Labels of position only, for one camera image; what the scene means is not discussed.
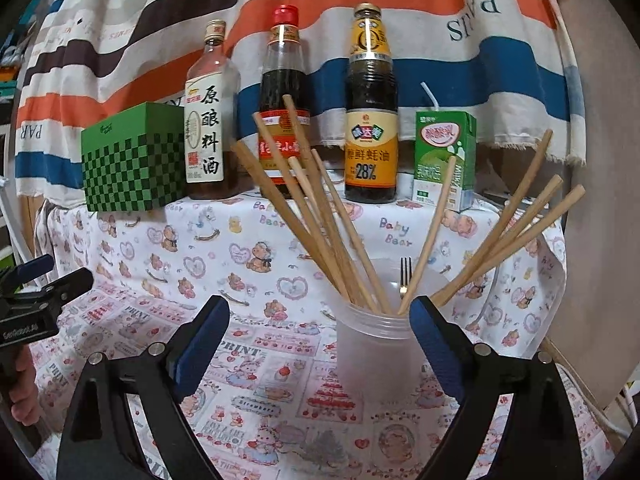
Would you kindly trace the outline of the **person's left hand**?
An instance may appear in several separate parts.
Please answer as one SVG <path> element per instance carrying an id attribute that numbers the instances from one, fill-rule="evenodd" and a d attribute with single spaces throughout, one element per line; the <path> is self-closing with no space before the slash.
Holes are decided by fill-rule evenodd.
<path id="1" fill-rule="evenodd" d="M 11 413 L 17 422 L 24 426 L 32 426 L 40 419 L 40 407 L 36 385 L 36 369 L 29 346 L 22 348 L 16 358 L 15 368 L 17 382 L 10 391 L 10 399 L 13 402 Z"/>

